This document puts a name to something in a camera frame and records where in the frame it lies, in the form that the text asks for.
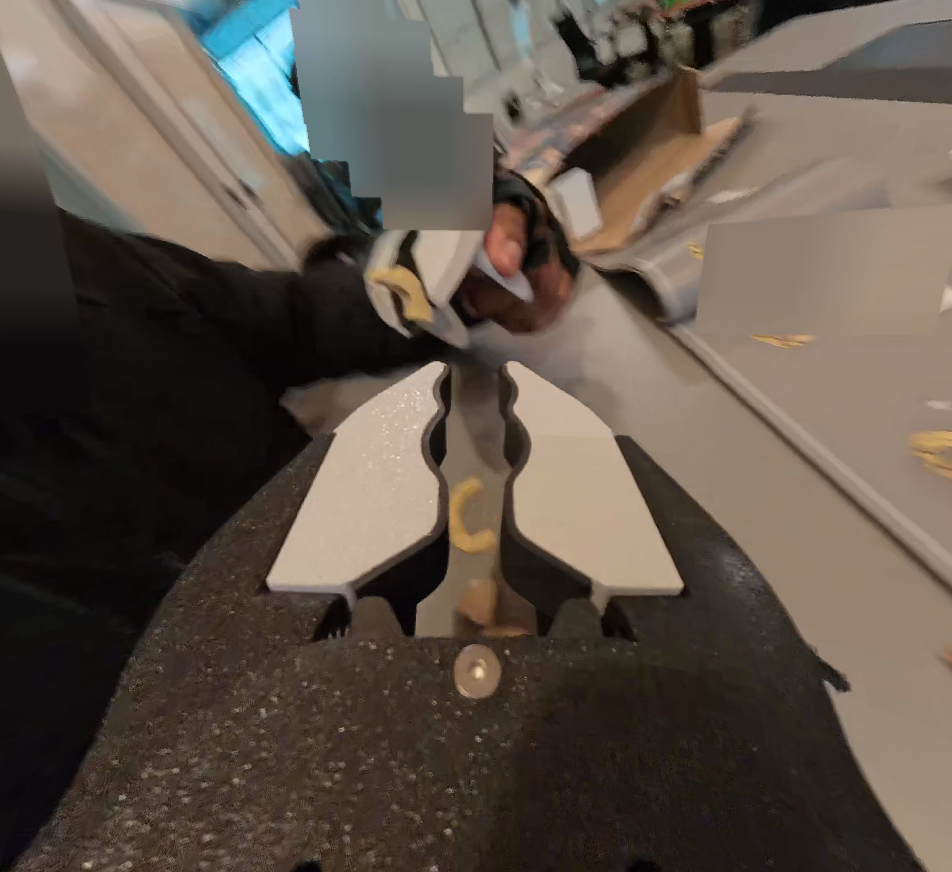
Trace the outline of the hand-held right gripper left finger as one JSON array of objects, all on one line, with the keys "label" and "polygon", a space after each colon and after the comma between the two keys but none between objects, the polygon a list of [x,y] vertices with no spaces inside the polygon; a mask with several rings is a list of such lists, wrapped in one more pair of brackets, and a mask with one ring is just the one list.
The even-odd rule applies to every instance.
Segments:
[{"label": "hand-held right gripper left finger", "polygon": [[273,593],[363,597],[446,532],[450,368],[429,363],[335,427],[269,570]]}]

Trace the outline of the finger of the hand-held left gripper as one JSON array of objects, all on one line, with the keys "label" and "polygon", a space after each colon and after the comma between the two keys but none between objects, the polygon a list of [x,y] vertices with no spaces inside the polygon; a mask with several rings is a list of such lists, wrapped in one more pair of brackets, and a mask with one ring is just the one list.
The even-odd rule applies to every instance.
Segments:
[{"label": "finger of the hand-held left gripper", "polygon": [[448,305],[470,274],[477,271],[523,303],[533,302],[528,277],[505,276],[493,266],[478,231],[422,231],[422,284],[432,305]]},{"label": "finger of the hand-held left gripper", "polygon": [[[403,266],[422,281],[422,258],[416,250],[418,242],[417,236],[378,236],[367,260],[367,271]],[[425,334],[458,350],[470,348],[470,330],[451,303],[430,303],[434,322],[431,327],[427,327],[405,320],[398,298],[382,288],[373,287],[368,281],[367,297],[380,319],[406,338]]]}]

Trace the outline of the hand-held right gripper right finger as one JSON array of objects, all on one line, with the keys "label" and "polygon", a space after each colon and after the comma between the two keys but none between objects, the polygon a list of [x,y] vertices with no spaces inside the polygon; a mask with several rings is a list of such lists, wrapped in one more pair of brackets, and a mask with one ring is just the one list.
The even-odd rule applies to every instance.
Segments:
[{"label": "hand-held right gripper right finger", "polygon": [[684,580],[614,432],[520,363],[504,366],[504,577],[535,608],[679,596]]}]

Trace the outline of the person's left forearm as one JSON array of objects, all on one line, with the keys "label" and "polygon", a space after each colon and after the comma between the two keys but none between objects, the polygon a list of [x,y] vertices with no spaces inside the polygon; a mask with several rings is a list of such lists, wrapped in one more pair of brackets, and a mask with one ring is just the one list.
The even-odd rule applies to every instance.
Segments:
[{"label": "person's left forearm", "polygon": [[364,268],[376,242],[318,242],[302,271],[213,260],[60,210],[92,380],[125,399],[277,402],[288,390],[383,375],[448,354],[424,333],[389,326]]}]

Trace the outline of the person's left hand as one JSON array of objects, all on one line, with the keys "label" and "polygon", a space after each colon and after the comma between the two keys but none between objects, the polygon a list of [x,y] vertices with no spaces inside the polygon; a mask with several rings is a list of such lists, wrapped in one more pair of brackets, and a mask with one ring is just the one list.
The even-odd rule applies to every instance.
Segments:
[{"label": "person's left hand", "polygon": [[[530,220],[513,204],[498,204],[483,239],[488,261],[502,276],[521,272],[530,246]],[[550,247],[546,258],[528,276],[533,298],[518,299],[481,271],[471,271],[460,284],[455,303],[467,326],[494,323],[513,334],[545,331],[560,319],[575,290],[576,279],[565,268],[558,251]]]}]

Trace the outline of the brown cardboard piece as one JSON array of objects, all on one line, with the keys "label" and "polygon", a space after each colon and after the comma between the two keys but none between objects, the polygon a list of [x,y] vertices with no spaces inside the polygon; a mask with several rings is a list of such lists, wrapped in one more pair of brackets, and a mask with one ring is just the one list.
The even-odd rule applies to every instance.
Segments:
[{"label": "brown cardboard piece", "polygon": [[588,174],[601,225],[568,236],[580,257],[631,246],[668,208],[691,195],[753,124],[755,110],[712,123],[704,117],[700,74],[676,67],[565,154],[559,171]]}]

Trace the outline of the tan quarter-round brick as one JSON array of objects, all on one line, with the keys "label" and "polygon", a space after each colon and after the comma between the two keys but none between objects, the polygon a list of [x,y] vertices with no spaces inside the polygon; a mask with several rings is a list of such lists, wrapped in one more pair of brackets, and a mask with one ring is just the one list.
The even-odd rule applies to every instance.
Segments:
[{"label": "tan quarter-round brick", "polygon": [[463,636],[515,638],[529,636],[531,628],[509,623],[501,615],[497,582],[490,577],[472,579],[463,591],[454,613],[454,631]]}]

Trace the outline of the grey instruction booklet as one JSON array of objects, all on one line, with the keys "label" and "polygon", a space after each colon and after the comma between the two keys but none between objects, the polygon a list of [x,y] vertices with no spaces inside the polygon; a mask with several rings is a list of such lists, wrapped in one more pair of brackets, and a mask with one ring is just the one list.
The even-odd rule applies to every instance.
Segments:
[{"label": "grey instruction booklet", "polygon": [[631,251],[673,334],[950,583],[950,204],[827,160]]}]

